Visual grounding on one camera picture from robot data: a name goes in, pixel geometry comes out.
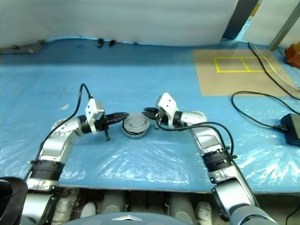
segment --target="white cable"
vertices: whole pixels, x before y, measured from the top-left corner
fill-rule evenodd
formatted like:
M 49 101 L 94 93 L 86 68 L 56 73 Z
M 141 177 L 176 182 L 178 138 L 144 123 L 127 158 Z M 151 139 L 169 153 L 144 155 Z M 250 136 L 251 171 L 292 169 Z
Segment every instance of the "white cable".
M 243 27 L 242 27 L 242 31 L 239 33 L 239 35 L 242 35 L 244 33 L 244 27 L 247 27 L 249 26 L 249 24 L 245 24 Z
M 257 49 L 257 47 L 251 43 L 252 46 L 255 48 L 255 50 L 257 51 L 257 53 L 262 56 L 264 58 L 264 60 L 267 61 L 267 63 L 269 64 L 269 66 L 271 67 L 272 71 L 282 80 L 284 81 L 286 84 L 288 84 L 290 87 L 295 88 L 297 90 L 300 90 L 300 88 L 296 87 L 295 85 L 292 85 L 291 83 L 289 83 L 287 80 L 285 80 L 281 75 L 279 75 L 279 73 L 276 71 L 276 69 L 272 66 L 272 64 L 269 62 L 269 60 Z

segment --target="metal pole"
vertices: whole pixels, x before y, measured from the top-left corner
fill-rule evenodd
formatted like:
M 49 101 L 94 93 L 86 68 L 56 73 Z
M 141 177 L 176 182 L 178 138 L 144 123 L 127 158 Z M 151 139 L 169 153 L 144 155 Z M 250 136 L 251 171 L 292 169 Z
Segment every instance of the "metal pole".
M 286 22 L 278 32 L 278 34 L 274 37 L 268 49 L 273 51 L 280 44 L 282 39 L 286 36 L 292 26 L 296 23 L 298 18 L 300 17 L 300 1 L 296 5 L 295 9 L 292 11 L 289 18 L 287 18 Z

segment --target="blue plastic sheet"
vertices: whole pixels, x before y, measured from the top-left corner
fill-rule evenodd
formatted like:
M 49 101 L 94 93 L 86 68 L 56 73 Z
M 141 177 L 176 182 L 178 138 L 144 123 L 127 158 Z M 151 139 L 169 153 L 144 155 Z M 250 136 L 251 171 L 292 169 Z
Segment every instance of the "blue plastic sheet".
M 223 42 L 214 48 L 246 48 Z M 274 53 L 284 60 L 279 52 Z M 226 125 L 235 140 L 237 163 L 256 192 L 299 192 L 300 149 L 284 135 L 237 113 L 230 97 L 202 96 L 191 48 L 122 45 L 96 48 L 92 40 L 61 40 L 33 55 L 4 55 L 1 67 L 0 174 L 22 177 L 52 124 L 69 116 L 79 85 L 86 83 L 106 113 L 141 112 L 169 92 L 180 110 L 197 110 Z M 293 79 L 297 70 L 284 65 Z M 299 102 L 283 98 L 296 110 Z M 78 115 L 84 114 L 87 97 Z M 266 97 L 237 97 L 255 118 L 279 123 L 290 113 Z M 150 130 L 141 139 L 122 133 L 121 124 L 77 139 L 61 185 L 90 188 L 206 192 L 212 188 L 189 132 Z M 229 144 L 225 132 L 224 139 Z

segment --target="power adapter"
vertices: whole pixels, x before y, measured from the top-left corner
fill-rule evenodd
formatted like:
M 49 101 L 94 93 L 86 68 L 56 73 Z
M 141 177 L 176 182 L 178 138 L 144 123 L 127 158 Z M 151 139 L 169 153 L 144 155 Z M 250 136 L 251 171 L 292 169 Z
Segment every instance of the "power adapter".
M 281 127 L 287 128 L 284 132 L 286 143 L 300 146 L 300 115 L 285 115 L 281 119 Z

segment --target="black cable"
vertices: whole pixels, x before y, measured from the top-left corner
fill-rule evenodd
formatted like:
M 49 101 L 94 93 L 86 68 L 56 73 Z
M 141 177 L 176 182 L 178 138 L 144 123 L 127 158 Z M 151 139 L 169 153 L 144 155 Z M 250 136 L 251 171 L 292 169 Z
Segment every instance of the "black cable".
M 89 99 L 92 98 L 92 95 L 90 94 L 90 91 L 89 91 L 88 87 L 87 87 L 84 83 L 82 83 L 82 84 L 80 85 L 80 88 L 79 88 L 79 94 L 78 94 L 77 106 L 76 106 L 74 112 L 73 112 L 72 115 L 70 115 L 67 119 L 65 119 L 64 121 L 60 122 L 55 128 L 53 128 L 53 129 L 48 133 L 48 135 L 45 137 L 45 139 L 41 142 L 41 144 L 40 144 L 40 146 L 39 146 L 39 149 L 38 149 L 38 152 L 37 152 L 37 154 L 36 154 L 36 157 L 35 157 L 35 159 L 34 159 L 33 161 L 31 161 L 31 166 L 30 166 L 29 170 L 27 171 L 26 175 L 24 176 L 24 180 L 27 180 L 27 178 L 28 178 L 28 176 L 29 176 L 31 170 L 33 169 L 35 163 L 37 162 L 38 157 L 39 157 L 39 155 L 40 155 L 40 153 L 41 153 L 41 151 L 42 151 L 42 149 L 43 149 L 43 146 L 44 146 L 44 143 L 46 142 L 46 140 L 54 133 L 54 131 L 55 131 L 57 128 L 59 128 L 59 127 L 60 127 L 61 125 L 63 125 L 65 122 L 67 122 L 67 121 L 69 121 L 70 119 L 72 119 L 72 118 L 76 115 L 76 113 L 78 112 L 78 109 L 79 109 L 79 107 L 80 107 L 80 102 L 81 102 L 81 96 L 82 96 L 83 88 L 85 88 L 86 92 L 88 93 Z
M 283 90 L 286 94 L 288 94 L 289 96 L 291 96 L 292 98 L 296 99 L 296 100 L 300 100 L 300 98 L 294 96 L 292 93 L 290 93 L 287 89 L 285 89 L 281 84 L 279 84 L 267 71 L 266 67 L 264 66 L 262 60 L 259 58 L 259 56 L 256 54 L 256 52 L 254 51 L 254 49 L 251 47 L 250 42 L 248 42 L 248 48 L 251 49 L 251 51 L 253 52 L 253 54 L 257 57 L 259 63 L 261 64 L 263 70 L 265 71 L 266 75 L 279 87 L 281 88 L 281 90 Z
M 230 150 L 230 155 L 233 156 L 233 150 L 234 150 L 234 143 L 233 143 L 233 136 L 232 134 L 230 133 L 230 131 L 228 130 L 227 127 L 225 127 L 223 124 L 220 124 L 220 123 L 217 123 L 217 122 L 202 122 L 202 123 L 196 123 L 196 124 L 193 124 L 191 126 L 188 126 L 188 127 L 179 127 L 179 128 L 164 128 L 163 126 L 161 126 L 159 124 L 159 121 L 156 120 L 156 125 L 164 130 L 164 131 L 183 131 L 183 130 L 187 130 L 187 129 L 192 129 L 192 128 L 211 128 L 213 130 L 216 131 L 216 133 L 219 135 L 220 137 L 220 140 L 221 140 L 221 143 L 222 145 L 224 146 L 224 148 L 226 147 L 225 143 L 224 143 L 224 140 L 223 140 L 223 137 L 220 133 L 220 131 L 213 127 L 213 126 L 209 126 L 208 124 L 215 124 L 215 125 L 218 125 L 220 127 L 222 127 L 227 133 L 228 133 L 228 136 L 230 138 L 230 142 L 231 142 L 231 150 Z
M 294 215 L 298 210 L 300 210 L 300 204 L 298 205 L 298 207 L 293 211 L 291 212 L 285 219 L 285 225 L 287 225 L 287 220 L 289 219 L 289 217 L 291 217 L 292 215 Z
M 275 129 L 283 129 L 281 125 L 270 125 L 270 124 L 266 124 L 266 123 L 262 123 L 260 121 L 258 121 L 257 119 L 253 118 L 252 116 L 246 114 L 245 112 L 243 112 L 234 102 L 234 96 L 236 95 L 240 95 L 240 94 L 255 94 L 255 95 L 263 95 L 263 96 L 267 96 L 267 97 L 271 97 L 273 99 L 276 99 L 277 101 L 281 102 L 282 104 L 284 104 L 287 108 L 289 108 L 292 112 L 299 114 L 300 112 L 294 110 L 292 107 L 290 107 L 286 102 L 284 102 L 283 100 L 279 99 L 278 97 L 275 97 L 273 95 L 269 95 L 269 94 L 265 94 L 265 93 L 261 93 L 261 92 L 254 92 L 254 91 L 248 91 L 248 90 L 240 90 L 235 92 L 232 96 L 231 96 L 231 103 L 233 105 L 233 107 L 239 111 L 240 113 L 242 113 L 244 116 L 248 117 L 249 119 L 255 121 L 256 123 L 269 127 L 269 128 L 275 128 Z
M 224 125 L 221 124 L 221 123 L 210 122 L 210 121 L 209 121 L 209 122 L 196 123 L 196 124 L 193 124 L 193 125 L 188 126 L 188 127 L 180 127 L 180 128 L 164 128 L 163 126 L 161 126 L 161 125 L 159 124 L 159 121 L 156 120 L 156 125 L 157 125 L 160 129 L 165 130 L 165 131 L 182 131 L 182 130 L 193 129 L 193 128 L 212 128 L 212 129 L 214 129 L 214 130 L 216 131 L 216 133 L 219 135 L 220 140 L 221 140 L 221 143 L 222 143 L 223 146 L 225 147 L 224 140 L 223 140 L 222 135 L 221 135 L 221 133 L 219 132 L 219 130 L 216 129 L 215 127 L 209 126 L 209 125 L 207 125 L 207 124 L 215 124 L 215 125 L 217 125 L 217 126 L 220 126 L 220 127 L 222 127 L 222 128 L 228 133 L 228 136 L 229 136 L 230 142 L 231 142 L 231 151 L 230 151 L 230 156 L 231 156 L 231 157 L 230 157 L 230 159 L 231 159 L 232 163 L 235 165 L 235 167 L 237 168 L 237 171 L 240 173 L 240 176 L 241 176 L 242 179 L 244 180 L 244 182 L 245 182 L 247 188 L 249 189 L 249 192 L 250 192 L 251 195 L 253 196 L 253 199 L 254 199 L 254 202 L 255 202 L 256 207 L 260 208 L 260 205 L 259 205 L 259 203 L 258 203 L 258 201 L 257 201 L 257 199 L 256 199 L 256 197 L 255 197 L 255 195 L 254 195 L 254 193 L 253 193 L 253 191 L 252 191 L 252 189 L 251 189 L 251 187 L 250 187 L 248 181 L 246 180 L 246 178 L 245 178 L 245 176 L 243 175 L 242 171 L 240 170 L 240 168 L 238 167 L 238 165 L 236 164 L 236 162 L 235 162 L 234 159 L 233 159 L 233 150 L 234 150 L 233 136 L 232 136 L 232 134 L 230 133 L 230 131 L 228 130 L 228 128 L 227 128 L 226 126 L 224 126 Z

